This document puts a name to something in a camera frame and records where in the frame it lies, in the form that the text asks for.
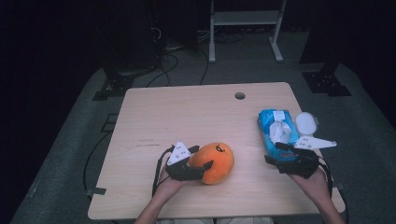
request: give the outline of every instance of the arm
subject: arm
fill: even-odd
[[[143,209],[134,224],[155,223],[163,206],[178,193],[178,191],[190,181],[177,181],[169,177],[165,169],[161,171],[159,186],[148,205]]]
[[[321,169],[318,168],[308,179],[298,175],[289,176],[317,206],[326,224],[345,224],[332,202],[327,189],[326,175]]]

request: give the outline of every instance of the gray carpet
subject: gray carpet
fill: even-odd
[[[329,97],[309,90],[302,72],[317,71],[321,64],[299,64],[308,33],[280,34],[278,45],[285,59],[283,63],[276,62],[268,36],[245,35],[233,44],[217,44],[217,61],[208,65],[203,85],[288,82],[301,109],[318,118],[315,136],[338,143],[337,147],[321,151],[332,168],[336,184],[344,188],[349,223],[395,223],[395,130],[356,74],[342,64],[335,74],[352,96]],[[207,43],[200,45],[200,49],[207,54]],[[168,73],[170,84],[199,85],[206,68],[205,55],[191,49],[172,55],[177,57],[178,65]],[[175,58],[164,56],[163,68],[169,69],[175,62]],[[161,72],[158,69],[137,78],[133,88],[146,87]],[[105,79],[100,69],[82,90],[12,223],[111,223],[88,218],[90,200],[83,183],[84,167],[93,151],[86,166],[86,183],[88,188],[95,187],[110,141],[110,135],[102,132],[102,128],[107,116],[117,114],[122,104],[122,97],[92,100]],[[166,76],[161,76],[150,87],[167,85]],[[321,223],[319,215],[275,217],[275,220],[280,224]],[[117,222],[132,223],[131,220]]]

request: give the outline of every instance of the orange toy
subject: orange toy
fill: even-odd
[[[202,181],[208,185],[223,181],[233,169],[233,151],[224,143],[211,143],[201,147],[189,159],[191,167],[202,167],[213,161],[212,167],[206,170]]]

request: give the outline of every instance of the blue package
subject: blue package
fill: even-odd
[[[264,109],[259,114],[259,118],[258,118],[258,124],[262,133],[266,155],[277,161],[294,161],[296,157],[293,152],[291,152],[290,150],[278,149],[271,141],[270,126],[275,122],[274,111],[279,111],[279,110]],[[296,128],[294,127],[289,111],[288,110],[281,110],[281,111],[283,111],[285,114],[285,119],[282,121],[287,123],[291,130],[288,144],[294,145],[298,141],[300,136]]]

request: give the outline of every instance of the wooden table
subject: wooden table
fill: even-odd
[[[301,112],[287,83],[128,90],[97,182],[106,193],[94,194],[89,217],[137,218],[151,198],[157,160],[177,141],[187,147],[226,143],[235,164],[218,185],[184,187],[159,218],[317,214],[297,185],[264,161],[257,118],[265,108],[288,109],[293,119]],[[333,201],[344,211],[337,189]]]

